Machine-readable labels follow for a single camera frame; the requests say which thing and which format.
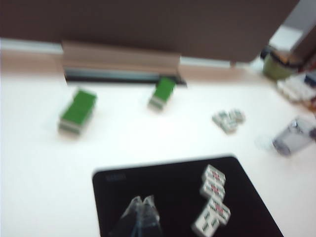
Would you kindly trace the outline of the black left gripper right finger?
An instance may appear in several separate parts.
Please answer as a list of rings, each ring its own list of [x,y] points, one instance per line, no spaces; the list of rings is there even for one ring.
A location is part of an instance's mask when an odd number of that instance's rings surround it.
[[[141,212],[141,236],[161,237],[160,216],[156,209],[154,196],[147,196],[143,201]]]

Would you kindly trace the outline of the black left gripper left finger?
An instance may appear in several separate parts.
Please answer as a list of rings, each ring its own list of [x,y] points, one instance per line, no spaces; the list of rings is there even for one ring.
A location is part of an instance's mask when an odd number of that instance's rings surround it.
[[[142,207],[140,196],[134,197],[120,218],[119,237],[135,237],[137,233],[138,214]]]

